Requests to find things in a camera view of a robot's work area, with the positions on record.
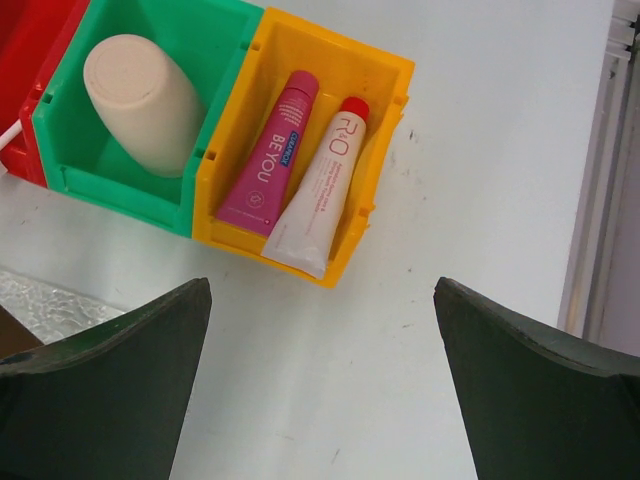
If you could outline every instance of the red storage bin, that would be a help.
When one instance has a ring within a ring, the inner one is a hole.
[[[89,0],[0,2],[0,132],[18,118],[23,133],[0,152],[10,173],[47,186],[31,115]]]

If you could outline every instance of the tube cap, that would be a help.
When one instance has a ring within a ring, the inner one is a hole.
[[[341,112],[355,113],[361,119],[366,121],[369,119],[369,105],[367,102],[358,97],[349,97],[342,102]]]
[[[309,95],[311,100],[315,100],[316,95],[318,95],[320,85],[318,83],[318,79],[309,72],[305,70],[296,70],[289,76],[287,85],[284,88],[295,88],[296,90],[300,90]]]

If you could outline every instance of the toothpaste tube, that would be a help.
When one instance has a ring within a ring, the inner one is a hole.
[[[310,73],[291,74],[247,165],[216,214],[219,220],[265,237],[271,233],[318,88]]]
[[[369,106],[363,100],[344,101],[269,236],[263,257],[324,278],[368,116]]]

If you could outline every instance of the plastic bin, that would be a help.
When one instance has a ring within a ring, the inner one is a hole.
[[[56,49],[61,49],[64,53],[69,41],[65,43],[56,39],[63,35],[63,30],[75,30],[80,19],[77,19],[74,26],[70,17],[78,14],[82,17],[87,3],[88,0],[0,2],[0,132],[9,128],[20,116],[26,136],[32,133],[29,115],[22,113],[21,105],[30,95],[45,58]],[[62,54],[54,57],[57,60],[52,59],[49,63],[54,62],[55,69]],[[0,161],[13,175],[46,187],[37,148],[33,149],[35,142],[25,139],[25,134],[18,135],[0,152]]]
[[[413,62],[350,40],[306,20],[269,8],[251,43],[218,128],[197,176],[195,239],[238,253],[325,287],[342,276],[373,211],[374,195],[393,131],[407,103]],[[290,73],[308,70],[320,93],[289,184],[288,202],[298,188],[330,119],[345,97],[364,98],[371,107],[368,132],[357,161],[344,213],[324,279],[260,256],[266,238],[231,226],[215,213],[244,167],[250,150]]]
[[[78,0],[73,5],[56,40],[50,46],[49,53],[44,59],[44,62],[42,62],[40,70],[31,85],[31,90],[20,108],[19,117],[22,123],[22,135],[27,147],[24,161],[29,172],[28,177],[24,178],[43,187],[47,186],[47,180],[44,175],[44,169],[42,168],[42,160],[40,159],[40,151],[38,150],[38,143],[36,141],[36,132],[33,129],[33,112],[38,106],[38,102],[42,98],[45,88],[49,85],[53,73],[56,71],[56,68],[58,68],[62,57],[67,51],[67,47],[78,29],[78,25],[82,20],[84,12],[87,11],[88,5],[89,0]]]
[[[49,188],[190,237],[196,172],[263,12],[239,0],[93,0],[33,116]],[[158,44],[208,106],[182,178],[139,166],[91,105],[84,61],[121,33]]]

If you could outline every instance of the table surface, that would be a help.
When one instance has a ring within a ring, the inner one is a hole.
[[[0,264],[120,308],[209,278],[175,480],[475,478],[433,288],[556,324],[612,0],[272,3],[416,62],[335,290],[8,175]]]

